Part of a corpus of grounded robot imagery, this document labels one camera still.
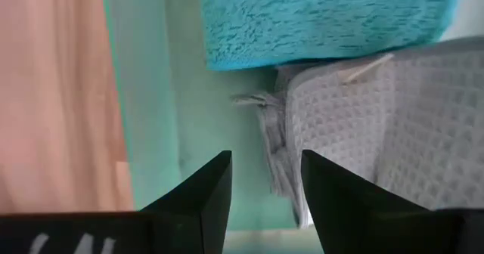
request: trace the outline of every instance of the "turquoise towel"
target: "turquoise towel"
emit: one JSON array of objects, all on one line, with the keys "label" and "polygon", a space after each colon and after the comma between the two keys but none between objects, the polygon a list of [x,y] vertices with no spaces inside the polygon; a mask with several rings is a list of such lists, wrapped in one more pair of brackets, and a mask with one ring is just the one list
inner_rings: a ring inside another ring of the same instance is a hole
[{"label": "turquoise towel", "polygon": [[202,0],[207,66],[357,57],[436,41],[457,0]]}]

